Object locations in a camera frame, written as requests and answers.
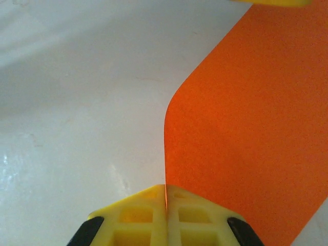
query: white surface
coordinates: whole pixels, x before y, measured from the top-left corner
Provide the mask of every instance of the white surface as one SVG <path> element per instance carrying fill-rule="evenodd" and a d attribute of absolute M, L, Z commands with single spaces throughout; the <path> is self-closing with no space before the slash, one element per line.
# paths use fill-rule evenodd
<path fill-rule="evenodd" d="M 0 245 L 66 245 L 93 210 L 164 183 L 169 101 L 248 7 L 1 3 Z"/>
<path fill-rule="evenodd" d="M 328 245 L 328 198 L 292 244 L 292 246 L 307 245 Z"/>

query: black rubber pad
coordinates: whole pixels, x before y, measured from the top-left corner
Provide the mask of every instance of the black rubber pad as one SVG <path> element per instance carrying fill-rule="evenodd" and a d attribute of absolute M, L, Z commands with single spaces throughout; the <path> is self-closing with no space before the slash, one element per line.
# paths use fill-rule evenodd
<path fill-rule="evenodd" d="M 234 217 L 227 219 L 227 221 L 240 246 L 264 246 L 248 223 Z"/>
<path fill-rule="evenodd" d="M 90 246 L 103 221 L 103 217 L 94 217 L 84 222 L 67 246 Z"/>

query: orange surface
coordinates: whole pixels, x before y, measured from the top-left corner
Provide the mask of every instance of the orange surface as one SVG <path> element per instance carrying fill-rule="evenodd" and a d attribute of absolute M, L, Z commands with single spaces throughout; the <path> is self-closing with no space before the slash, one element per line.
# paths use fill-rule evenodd
<path fill-rule="evenodd" d="M 167 183 L 290 245 L 328 195 L 328 1 L 253 6 L 173 97 Z"/>

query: orange paper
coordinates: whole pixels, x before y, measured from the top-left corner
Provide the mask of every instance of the orange paper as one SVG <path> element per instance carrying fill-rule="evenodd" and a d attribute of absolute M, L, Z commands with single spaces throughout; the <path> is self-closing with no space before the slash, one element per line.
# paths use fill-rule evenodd
<path fill-rule="evenodd" d="M 290 245 L 328 195 L 328 1 L 253 6 L 173 97 L 167 183 Z"/>

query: yellow plastic part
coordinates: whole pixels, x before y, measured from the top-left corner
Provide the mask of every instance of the yellow plastic part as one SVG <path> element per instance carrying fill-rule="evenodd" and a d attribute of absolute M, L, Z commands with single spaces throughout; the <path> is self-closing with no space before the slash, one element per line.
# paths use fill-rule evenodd
<path fill-rule="evenodd" d="M 104 221 L 90 246 L 167 246 L 165 197 L 159 184 L 91 213 Z"/>
<path fill-rule="evenodd" d="M 281 7 L 303 7 L 310 4 L 311 0 L 235 0 L 237 2 L 248 2 L 253 4 L 265 4 Z"/>
<path fill-rule="evenodd" d="M 227 224 L 239 214 L 175 186 L 167 186 L 169 246 L 240 246 Z"/>
<path fill-rule="evenodd" d="M 239 246 L 227 219 L 237 213 L 159 184 L 91 213 L 104 218 L 90 246 Z"/>

